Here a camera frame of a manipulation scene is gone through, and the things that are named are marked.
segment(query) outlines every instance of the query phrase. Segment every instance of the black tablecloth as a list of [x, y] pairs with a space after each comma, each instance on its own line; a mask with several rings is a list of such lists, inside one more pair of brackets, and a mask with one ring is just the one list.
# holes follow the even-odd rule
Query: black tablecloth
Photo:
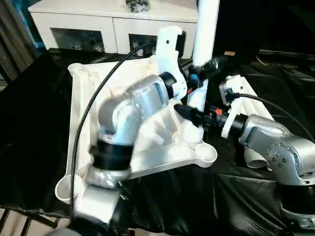
[[[69, 206], [58, 201], [54, 188], [65, 173], [72, 78], [67, 66], [103, 57], [69, 50], [50, 50], [0, 92], [0, 207], [48, 216], [68, 217]], [[107, 55], [106, 61], [120, 59]], [[294, 114], [314, 133], [310, 106], [311, 79], [279, 71], [244, 68], [257, 94]], [[220, 78], [210, 82], [208, 97], [219, 102]], [[296, 135], [298, 127], [273, 108], [275, 120]], [[211, 130], [207, 140], [218, 151], [210, 168], [190, 165], [127, 183], [132, 214], [129, 227], [173, 235], [213, 233], [277, 235], [285, 224], [272, 172], [245, 166], [235, 138]]]

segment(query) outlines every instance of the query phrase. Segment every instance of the white plastic tray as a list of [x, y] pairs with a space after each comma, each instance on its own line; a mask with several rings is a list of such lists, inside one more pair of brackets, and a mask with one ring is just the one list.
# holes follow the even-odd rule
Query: white plastic tray
[[[68, 67], [73, 77], [68, 160], [66, 173], [55, 188], [56, 197], [65, 203], [70, 202], [71, 156], [78, 124], [92, 94], [115, 64], [116, 62], [88, 65], [75, 63]], [[122, 94], [128, 86], [151, 74], [158, 74], [154, 56], [148, 59], [126, 61], [112, 75], [97, 96], [80, 135], [75, 172], [75, 196], [85, 187], [83, 179], [87, 166], [91, 162], [89, 147], [96, 143], [97, 131], [100, 128], [97, 112], [101, 103], [111, 96]], [[187, 164], [208, 167], [216, 160], [217, 152], [211, 145], [200, 143], [191, 147], [180, 140], [179, 129], [183, 119], [173, 109], [175, 103], [171, 100], [169, 106], [145, 121], [140, 128], [131, 160], [131, 178]], [[195, 150], [198, 150], [200, 157], [196, 155]], [[181, 163], [179, 163], [178, 153], [185, 153], [180, 159]]]

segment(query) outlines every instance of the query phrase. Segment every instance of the dark curtain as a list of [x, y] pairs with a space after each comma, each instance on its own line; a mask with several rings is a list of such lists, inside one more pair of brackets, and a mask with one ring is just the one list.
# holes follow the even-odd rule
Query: dark curtain
[[0, 0], [0, 65], [14, 80], [36, 58], [36, 49], [10, 0]]

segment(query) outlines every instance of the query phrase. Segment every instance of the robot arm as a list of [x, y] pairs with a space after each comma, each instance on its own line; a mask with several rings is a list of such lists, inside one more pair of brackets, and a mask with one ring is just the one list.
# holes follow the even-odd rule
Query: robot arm
[[[176, 105], [175, 110], [197, 127], [224, 127], [229, 114], [212, 107], [202, 113]], [[315, 144], [294, 136], [282, 124], [256, 115], [237, 115], [231, 132], [239, 134], [239, 143], [265, 157], [273, 170], [281, 194], [281, 213], [290, 224], [315, 229]]]

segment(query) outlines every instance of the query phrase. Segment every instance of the white pole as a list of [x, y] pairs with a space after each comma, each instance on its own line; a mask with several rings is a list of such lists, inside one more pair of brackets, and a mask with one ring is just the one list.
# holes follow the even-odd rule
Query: white pole
[[[219, 5], [220, 0], [199, 0], [199, 17], [192, 55], [194, 66], [203, 66], [212, 58]], [[187, 105], [204, 111], [207, 87], [208, 80], [205, 80], [203, 87], [196, 89], [188, 96]], [[182, 124], [181, 135], [185, 142], [199, 143], [203, 132], [202, 127], [195, 127], [189, 120], [185, 120]]]

